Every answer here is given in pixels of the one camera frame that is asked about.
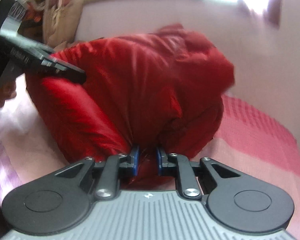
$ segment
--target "pink bedsheet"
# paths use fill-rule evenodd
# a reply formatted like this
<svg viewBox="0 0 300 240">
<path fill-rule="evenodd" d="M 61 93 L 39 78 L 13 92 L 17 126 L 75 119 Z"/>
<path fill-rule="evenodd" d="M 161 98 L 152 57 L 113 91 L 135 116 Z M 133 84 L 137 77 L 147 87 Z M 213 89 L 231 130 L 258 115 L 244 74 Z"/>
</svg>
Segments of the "pink bedsheet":
<svg viewBox="0 0 300 240">
<path fill-rule="evenodd" d="M 193 160 L 208 156 L 287 191 L 295 203 L 287 230 L 300 240 L 300 152 L 296 140 L 276 120 L 244 101 L 223 96 L 223 103 L 225 110 L 219 130 Z M 22 119 L 29 113 L 29 107 L 34 108 L 32 104 L 27 105 Z M 34 136 L 45 129 L 40 127 L 40 130 L 32 128 L 29 132 L 23 129 L 22 133 L 7 133 L 8 128 L 0 125 L 0 202 L 13 188 L 52 172 L 52 168 L 55 170 L 66 165 L 60 159 L 60 153 L 53 155 L 51 143 L 54 142 L 50 137 L 44 141 L 44 136 Z M 17 141 L 23 142 L 20 146 L 23 150 L 16 150 L 19 143 L 11 144 L 16 139 L 9 136 L 15 134 L 18 135 Z M 173 188 L 174 183 L 164 187 Z"/>
</svg>

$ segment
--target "red jacket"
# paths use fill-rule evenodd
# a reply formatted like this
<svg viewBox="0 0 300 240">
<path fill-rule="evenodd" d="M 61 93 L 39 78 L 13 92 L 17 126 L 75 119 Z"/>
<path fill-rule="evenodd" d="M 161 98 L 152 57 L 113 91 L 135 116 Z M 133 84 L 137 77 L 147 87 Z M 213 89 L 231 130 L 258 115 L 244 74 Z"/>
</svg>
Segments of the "red jacket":
<svg viewBox="0 0 300 240">
<path fill-rule="evenodd" d="M 26 76 L 28 92 L 69 162 L 142 150 L 135 187 L 154 186 L 154 147 L 194 157 L 222 117 L 233 65 L 205 36 L 181 25 L 99 39 L 54 55 L 87 73 L 84 85 Z"/>
</svg>

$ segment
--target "white wall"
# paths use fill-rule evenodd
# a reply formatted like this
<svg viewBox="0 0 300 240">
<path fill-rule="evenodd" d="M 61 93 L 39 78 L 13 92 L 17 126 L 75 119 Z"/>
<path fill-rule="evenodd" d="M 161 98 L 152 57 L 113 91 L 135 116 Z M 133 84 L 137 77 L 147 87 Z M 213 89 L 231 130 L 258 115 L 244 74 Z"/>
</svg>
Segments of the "white wall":
<svg viewBox="0 0 300 240">
<path fill-rule="evenodd" d="M 98 2 L 85 5 L 76 38 L 151 32 L 176 22 L 206 34 L 236 66 L 233 93 L 285 125 L 300 147 L 300 0 L 283 0 L 279 29 L 212 1 Z"/>
</svg>

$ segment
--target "red puffer jacket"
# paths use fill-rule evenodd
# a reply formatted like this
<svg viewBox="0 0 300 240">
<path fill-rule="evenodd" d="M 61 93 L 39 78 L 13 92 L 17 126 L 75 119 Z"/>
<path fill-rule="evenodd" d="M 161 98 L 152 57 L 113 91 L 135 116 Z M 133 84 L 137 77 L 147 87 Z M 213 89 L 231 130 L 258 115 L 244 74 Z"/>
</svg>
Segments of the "red puffer jacket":
<svg viewBox="0 0 300 240">
<path fill-rule="evenodd" d="M 87 73 L 84 85 L 26 76 L 28 92 L 69 162 L 142 155 L 130 183 L 163 183 L 154 147 L 194 157 L 217 131 L 221 94 L 234 83 L 234 67 L 205 36 L 181 25 L 157 33 L 81 43 L 54 55 Z"/>
</svg>

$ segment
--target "bed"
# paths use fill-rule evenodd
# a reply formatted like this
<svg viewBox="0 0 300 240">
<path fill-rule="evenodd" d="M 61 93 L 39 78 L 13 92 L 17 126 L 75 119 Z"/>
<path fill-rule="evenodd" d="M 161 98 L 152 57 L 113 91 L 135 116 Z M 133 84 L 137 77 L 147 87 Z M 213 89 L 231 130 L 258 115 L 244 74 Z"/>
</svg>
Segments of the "bed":
<svg viewBox="0 0 300 240">
<path fill-rule="evenodd" d="M 67 165 L 17 79 L 17 97 L 0 110 L 0 203 L 26 182 Z M 288 231 L 300 239 L 300 152 L 275 119 L 235 97 L 223 95 L 224 115 L 214 138 L 193 159 L 208 156 L 286 190 L 295 203 Z M 168 183 L 160 188 L 173 188 Z"/>
</svg>

